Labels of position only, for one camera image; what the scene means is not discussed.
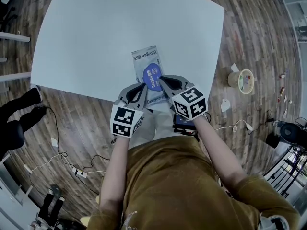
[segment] black chair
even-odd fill
[[[8,23],[11,20],[17,18],[16,14],[10,16],[12,11],[15,11],[14,7],[12,7],[9,10],[9,6],[0,0],[0,25],[1,25],[0,32],[5,32],[7,29]]]

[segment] sleeve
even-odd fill
[[[243,179],[231,192],[234,198],[252,205],[264,217],[285,217],[290,229],[297,229],[300,215],[261,175]]]
[[[103,210],[91,215],[87,230],[117,230],[118,227],[117,214],[111,210]]]

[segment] chair leg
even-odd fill
[[[6,26],[8,25],[8,23],[12,20],[12,19],[16,19],[17,18],[17,15],[14,14],[10,17],[10,14],[12,11],[15,11],[15,8],[12,7],[9,12],[6,14],[3,22],[1,22],[2,26],[0,28],[0,32],[5,32],[5,29],[6,29]]]

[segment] mustard yellow shirt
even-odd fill
[[[170,137],[129,150],[123,214],[98,211],[88,230],[254,230],[281,215],[296,230],[299,213],[260,175],[228,196],[193,137]]]

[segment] snack package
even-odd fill
[[[144,82],[148,87],[144,108],[150,109],[153,105],[167,102],[159,84],[159,78],[163,75],[163,71],[157,47],[151,46],[134,51],[132,57],[137,82]]]

